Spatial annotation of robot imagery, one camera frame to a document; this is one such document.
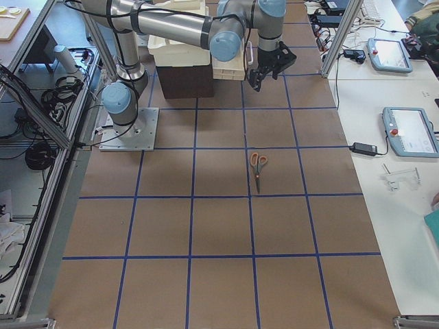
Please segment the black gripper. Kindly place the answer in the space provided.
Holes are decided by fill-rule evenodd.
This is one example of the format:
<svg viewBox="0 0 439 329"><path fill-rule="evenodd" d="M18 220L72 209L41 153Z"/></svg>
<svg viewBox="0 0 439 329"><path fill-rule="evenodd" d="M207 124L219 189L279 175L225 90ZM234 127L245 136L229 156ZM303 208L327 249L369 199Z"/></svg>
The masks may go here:
<svg viewBox="0 0 439 329"><path fill-rule="evenodd" d="M288 69L296 62L294 54L283 41L278 43L278 47L272 51L258 48L258 68L251 69L248 75L248 82L255 91L261 90L262 81L267 75L272 74L273 79L277 79L279 74Z"/></svg>

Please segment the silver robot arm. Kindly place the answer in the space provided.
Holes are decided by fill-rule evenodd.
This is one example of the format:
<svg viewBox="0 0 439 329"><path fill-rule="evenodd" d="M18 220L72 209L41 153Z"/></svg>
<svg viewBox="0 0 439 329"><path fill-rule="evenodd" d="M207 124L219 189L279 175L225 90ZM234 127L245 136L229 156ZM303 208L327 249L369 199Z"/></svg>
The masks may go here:
<svg viewBox="0 0 439 329"><path fill-rule="evenodd" d="M149 1L65 1L113 32L119 63L118 82L105 87L102 101L119 137L135 134L138 99L148 83L140 63L136 37L153 35L207 50L220 62L233 60L245 49L242 40L258 32L258 67L248 81L255 91L267 75L274 79L297 59L282 40L285 1L219 1L209 16L175 10Z"/></svg>

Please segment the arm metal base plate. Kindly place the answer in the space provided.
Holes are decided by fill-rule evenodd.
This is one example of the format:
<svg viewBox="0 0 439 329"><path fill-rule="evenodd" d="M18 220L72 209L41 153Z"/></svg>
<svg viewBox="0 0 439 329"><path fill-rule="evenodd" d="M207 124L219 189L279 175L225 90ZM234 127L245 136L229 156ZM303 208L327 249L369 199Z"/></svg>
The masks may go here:
<svg viewBox="0 0 439 329"><path fill-rule="evenodd" d="M153 151L156 128L158 124L159 108L139 108L134 125L122 135L128 127L112 126L112 119L107 115L105 129L102 134L102 143L98 145L101 151Z"/></svg>

